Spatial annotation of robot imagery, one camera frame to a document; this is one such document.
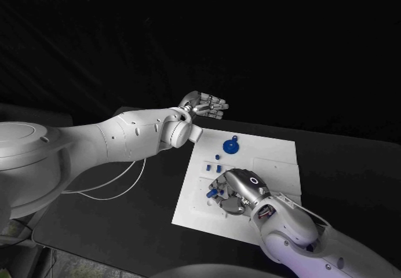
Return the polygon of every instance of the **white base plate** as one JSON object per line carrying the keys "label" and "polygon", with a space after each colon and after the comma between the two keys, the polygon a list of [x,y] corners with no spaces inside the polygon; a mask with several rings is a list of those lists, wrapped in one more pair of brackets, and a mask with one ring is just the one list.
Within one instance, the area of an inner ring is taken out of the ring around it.
{"label": "white base plate", "polygon": [[[239,150],[231,155],[224,152],[222,146],[234,135],[238,136]],[[221,173],[216,173],[218,165],[222,165]],[[232,168],[254,171],[273,194],[283,192],[290,199],[301,203],[294,142],[203,129],[202,137],[193,146],[172,223],[258,245],[250,218],[226,214],[215,201],[206,198],[209,184]]]}

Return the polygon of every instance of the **dark curtain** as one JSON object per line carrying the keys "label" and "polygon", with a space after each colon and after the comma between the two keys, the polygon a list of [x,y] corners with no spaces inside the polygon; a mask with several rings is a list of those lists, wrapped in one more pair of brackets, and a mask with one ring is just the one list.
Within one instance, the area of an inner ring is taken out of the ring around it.
{"label": "dark curtain", "polygon": [[199,90],[228,100],[225,119],[401,142],[397,14],[170,10],[1,2],[0,102],[82,125]]}

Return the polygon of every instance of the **blue knob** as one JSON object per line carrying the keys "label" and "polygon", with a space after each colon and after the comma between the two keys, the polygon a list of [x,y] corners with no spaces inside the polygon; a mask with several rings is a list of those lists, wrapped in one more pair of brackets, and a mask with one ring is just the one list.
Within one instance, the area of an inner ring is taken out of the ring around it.
{"label": "blue knob", "polygon": [[209,191],[209,193],[206,194],[206,197],[208,197],[208,198],[212,198],[212,196],[216,195],[218,193],[219,193],[218,190],[213,188],[213,189]]}
{"label": "blue knob", "polygon": [[237,141],[238,141],[238,137],[232,136],[232,139],[226,140],[226,142],[224,142],[224,151],[226,153],[229,153],[231,155],[235,154],[239,149],[239,145],[238,145]]}

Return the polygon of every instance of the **black table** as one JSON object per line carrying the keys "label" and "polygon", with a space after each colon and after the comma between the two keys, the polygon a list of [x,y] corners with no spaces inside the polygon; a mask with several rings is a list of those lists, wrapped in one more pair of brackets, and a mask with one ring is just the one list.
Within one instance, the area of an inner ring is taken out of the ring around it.
{"label": "black table", "polygon": [[[128,110],[133,108],[124,107],[117,114]],[[296,142],[303,205],[401,268],[400,145],[200,117],[195,124]],[[33,240],[144,276],[182,265],[219,263],[294,277],[260,247],[172,224],[192,148],[187,142],[147,158],[141,179],[120,198],[98,201],[63,194],[39,222]],[[136,181],[141,163],[112,185],[89,194],[110,197],[121,193]],[[104,183],[128,165],[97,166],[69,189]]]}

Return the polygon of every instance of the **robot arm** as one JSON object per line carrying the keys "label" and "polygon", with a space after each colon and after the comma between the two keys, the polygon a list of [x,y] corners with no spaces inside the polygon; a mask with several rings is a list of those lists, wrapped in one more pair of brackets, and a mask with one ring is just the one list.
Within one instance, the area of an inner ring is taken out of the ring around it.
{"label": "robot arm", "polygon": [[40,210],[91,167],[141,160],[187,140],[198,142],[195,116],[221,118],[226,108],[224,100],[193,91],[180,107],[124,112],[92,125],[0,123],[0,230],[10,218]]}
{"label": "robot arm", "polygon": [[250,207],[250,225],[262,252],[299,277],[401,277],[400,270],[363,244],[329,224],[313,222],[284,194],[271,196],[252,171],[228,170],[209,189],[228,190],[228,199],[212,196],[226,213],[241,215]]}

